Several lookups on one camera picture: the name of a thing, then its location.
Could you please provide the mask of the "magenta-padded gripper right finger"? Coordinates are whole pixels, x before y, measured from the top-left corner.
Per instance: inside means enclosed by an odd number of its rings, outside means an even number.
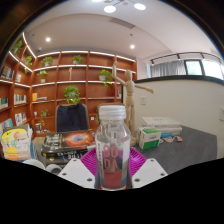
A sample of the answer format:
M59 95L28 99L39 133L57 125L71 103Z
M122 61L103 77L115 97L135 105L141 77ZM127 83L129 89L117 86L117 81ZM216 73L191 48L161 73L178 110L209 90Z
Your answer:
M134 148L130 149L128 188L141 188L167 176L155 158L147 159Z

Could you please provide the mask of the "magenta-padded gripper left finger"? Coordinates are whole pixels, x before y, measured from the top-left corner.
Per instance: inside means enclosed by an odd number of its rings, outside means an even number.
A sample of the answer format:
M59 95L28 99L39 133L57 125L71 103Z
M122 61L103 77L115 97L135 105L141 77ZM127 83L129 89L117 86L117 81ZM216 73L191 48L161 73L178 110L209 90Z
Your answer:
M96 149L90 150L80 159L71 159L59 173L59 177L84 188L98 189L99 174Z

